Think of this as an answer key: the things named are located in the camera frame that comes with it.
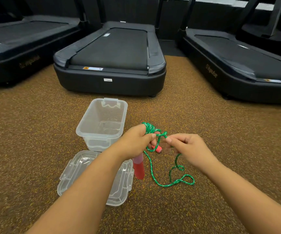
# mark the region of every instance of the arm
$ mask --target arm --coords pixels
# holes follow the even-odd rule
[[[281,233],[281,205],[221,164],[200,136],[176,134],[166,142],[214,183],[250,233]]]
[[[132,127],[102,152],[27,233],[96,233],[121,164],[138,156],[156,137],[145,132],[143,124]]]

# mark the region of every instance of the right hand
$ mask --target right hand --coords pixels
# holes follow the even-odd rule
[[[165,141],[175,147],[189,163],[202,173],[206,173],[209,167],[219,163],[203,139],[197,134],[174,134],[168,136]]]

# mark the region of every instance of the hand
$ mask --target hand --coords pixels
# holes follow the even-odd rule
[[[178,153],[202,173],[206,173],[211,165],[219,162],[197,134],[174,134],[167,137],[165,141],[175,147]]]
[[[146,126],[140,124],[130,128],[114,146],[123,160],[131,159],[140,155],[150,143],[156,145],[156,134],[145,134]]]

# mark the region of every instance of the black wall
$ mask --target black wall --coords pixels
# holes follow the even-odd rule
[[[77,17],[73,0],[26,0],[35,14]],[[95,29],[101,27],[96,0],[83,0],[87,17]],[[184,0],[164,0],[158,38],[174,39],[187,7]],[[158,0],[104,0],[107,20],[154,24]],[[189,28],[225,30],[242,8],[197,2]],[[256,10],[252,23],[266,24],[270,11]],[[278,28],[281,30],[281,17]]]

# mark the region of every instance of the forearm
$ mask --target forearm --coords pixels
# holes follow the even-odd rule
[[[111,147],[101,153],[41,216],[31,233],[96,233],[122,160]]]
[[[281,233],[281,205],[220,162],[205,174],[251,233]]]

